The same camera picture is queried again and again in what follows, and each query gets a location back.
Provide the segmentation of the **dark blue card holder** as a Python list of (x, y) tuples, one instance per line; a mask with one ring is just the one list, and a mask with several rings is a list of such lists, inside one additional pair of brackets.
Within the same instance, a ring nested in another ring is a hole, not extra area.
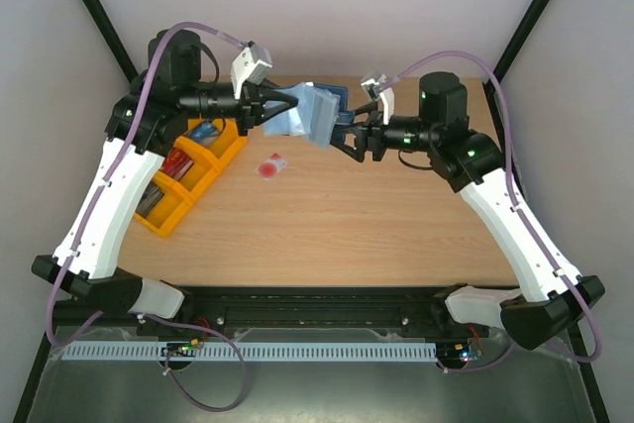
[(341, 113), (348, 110), (348, 88), (316, 82), (301, 82), (274, 91), (298, 100), (290, 108), (263, 124), (265, 136), (301, 137), (327, 149)]

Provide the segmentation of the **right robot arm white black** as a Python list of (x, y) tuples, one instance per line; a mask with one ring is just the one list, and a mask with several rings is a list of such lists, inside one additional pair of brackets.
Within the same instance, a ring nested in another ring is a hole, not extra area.
[(558, 250), (517, 189), (500, 147), (471, 129), (468, 92), (459, 78), (443, 71), (422, 76), (415, 116), (394, 115), (394, 94), (385, 82), (382, 75), (363, 80), (370, 103), (354, 113), (366, 119), (337, 128), (332, 146), (356, 161), (380, 161), (388, 150), (426, 154), (430, 169), (476, 212), (518, 282), (507, 290), (466, 284), (445, 289), (435, 297), (434, 328), (446, 336), (466, 324), (498, 328), (533, 350), (578, 322), (605, 288)]

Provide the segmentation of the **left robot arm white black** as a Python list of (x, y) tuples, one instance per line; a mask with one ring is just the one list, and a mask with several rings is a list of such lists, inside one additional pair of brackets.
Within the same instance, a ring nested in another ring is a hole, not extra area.
[(187, 297), (178, 287), (118, 266), (123, 238), (143, 192), (191, 119), (230, 119), (244, 136), (296, 99), (271, 87), (269, 51), (232, 39), (239, 49), (230, 79), (204, 82), (208, 48), (191, 29), (162, 31), (149, 44), (149, 66), (118, 101), (105, 129), (101, 160), (80, 211), (49, 256), (31, 271), (104, 313), (177, 316)]

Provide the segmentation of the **red dot card on table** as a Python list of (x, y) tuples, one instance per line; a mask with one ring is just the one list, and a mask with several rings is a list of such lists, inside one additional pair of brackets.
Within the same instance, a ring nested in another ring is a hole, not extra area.
[(264, 180), (271, 180), (287, 165), (288, 161), (286, 159), (279, 154), (273, 154), (256, 168), (256, 174)]

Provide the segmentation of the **blue cards stack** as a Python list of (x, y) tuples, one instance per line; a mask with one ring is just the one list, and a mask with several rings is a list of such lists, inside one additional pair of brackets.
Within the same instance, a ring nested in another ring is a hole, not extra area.
[(202, 122), (188, 133), (188, 139), (200, 146), (207, 147), (213, 144), (220, 134), (221, 132), (213, 123)]

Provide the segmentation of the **red cards stack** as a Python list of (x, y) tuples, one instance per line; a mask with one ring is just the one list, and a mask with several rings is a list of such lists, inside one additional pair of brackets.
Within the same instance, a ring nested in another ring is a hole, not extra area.
[(160, 171), (173, 180), (180, 181), (192, 166), (193, 160), (186, 152), (173, 148), (162, 163)]

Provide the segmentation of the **black cards stack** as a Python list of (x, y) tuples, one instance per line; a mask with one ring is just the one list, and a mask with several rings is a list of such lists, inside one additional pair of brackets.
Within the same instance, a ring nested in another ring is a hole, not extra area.
[(162, 190), (154, 183), (151, 183), (143, 192), (141, 200), (137, 206), (136, 213), (141, 217), (146, 218), (155, 206), (162, 200), (162, 198)]

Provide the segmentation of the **yellow three-compartment bin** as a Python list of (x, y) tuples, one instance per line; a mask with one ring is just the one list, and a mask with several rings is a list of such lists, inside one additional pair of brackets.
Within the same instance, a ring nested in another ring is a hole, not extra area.
[[(188, 139), (188, 133), (202, 122), (213, 123), (221, 132), (215, 142), (207, 147)], [(162, 238), (168, 237), (246, 142), (247, 139), (238, 134), (233, 120), (189, 121), (186, 133), (176, 139), (173, 148), (186, 152), (192, 158), (193, 166), (180, 181), (173, 180), (159, 169), (151, 183), (162, 190), (163, 198), (146, 218), (136, 212), (135, 218), (153, 233)]]

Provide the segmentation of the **left black frame post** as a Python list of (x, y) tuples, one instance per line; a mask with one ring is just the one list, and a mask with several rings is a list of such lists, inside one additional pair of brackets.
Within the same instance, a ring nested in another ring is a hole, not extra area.
[(114, 57), (123, 75), (128, 81), (130, 90), (133, 90), (133, 87), (136, 87), (137, 91), (140, 92), (141, 86), (138, 81), (140, 74), (125, 48), (124, 43), (112, 23), (103, 3), (101, 0), (81, 0), (81, 2), (107, 45), (112, 57)]

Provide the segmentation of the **black frame post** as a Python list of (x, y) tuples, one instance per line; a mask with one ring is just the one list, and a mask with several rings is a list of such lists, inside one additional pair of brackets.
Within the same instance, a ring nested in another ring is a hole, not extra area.
[(531, 0), (493, 70), (501, 82), (519, 56), (551, 0)]
[(128, 81), (130, 90), (133, 90), (133, 87), (136, 87), (137, 91), (140, 92), (141, 86), (138, 81), (140, 74), (125, 48), (124, 43), (112, 23), (103, 3), (101, 0), (81, 0), (81, 2), (107, 45), (112, 57), (114, 57), (123, 75)]

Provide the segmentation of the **black aluminium rail base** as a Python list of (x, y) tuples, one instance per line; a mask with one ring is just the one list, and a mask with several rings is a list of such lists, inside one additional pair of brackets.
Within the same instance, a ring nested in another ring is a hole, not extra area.
[[(185, 287), (184, 311), (176, 321), (209, 324), (228, 334), (247, 328), (367, 328), (393, 330), (427, 342), (464, 341), (473, 332), (488, 336), (491, 325), (451, 316), (452, 287)], [(569, 294), (529, 303), (514, 289), (501, 288), (500, 329), (532, 350), (566, 330), (580, 309)]]

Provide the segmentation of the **right black frame post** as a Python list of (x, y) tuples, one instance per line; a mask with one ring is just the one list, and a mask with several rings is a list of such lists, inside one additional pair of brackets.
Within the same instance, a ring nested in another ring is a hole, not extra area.
[(531, 0), (493, 70), (501, 82), (519, 56), (551, 0)]

